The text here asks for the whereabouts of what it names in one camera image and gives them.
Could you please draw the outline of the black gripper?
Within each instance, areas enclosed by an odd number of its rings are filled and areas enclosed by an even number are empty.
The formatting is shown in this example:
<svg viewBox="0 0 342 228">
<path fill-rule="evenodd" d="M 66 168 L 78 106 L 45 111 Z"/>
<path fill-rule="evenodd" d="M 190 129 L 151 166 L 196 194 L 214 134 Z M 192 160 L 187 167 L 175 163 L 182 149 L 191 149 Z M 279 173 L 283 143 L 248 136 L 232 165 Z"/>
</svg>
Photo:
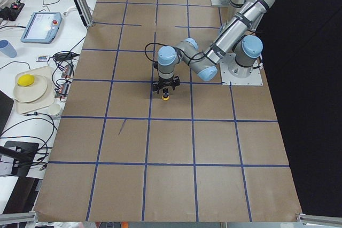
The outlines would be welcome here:
<svg viewBox="0 0 342 228">
<path fill-rule="evenodd" d="M 180 85 L 180 79 L 178 76 L 172 78 L 159 77 L 158 82 L 153 82 L 153 92 L 159 93 L 162 90 L 163 95 L 169 95 L 167 87 L 172 87 L 173 90 Z"/>
</svg>

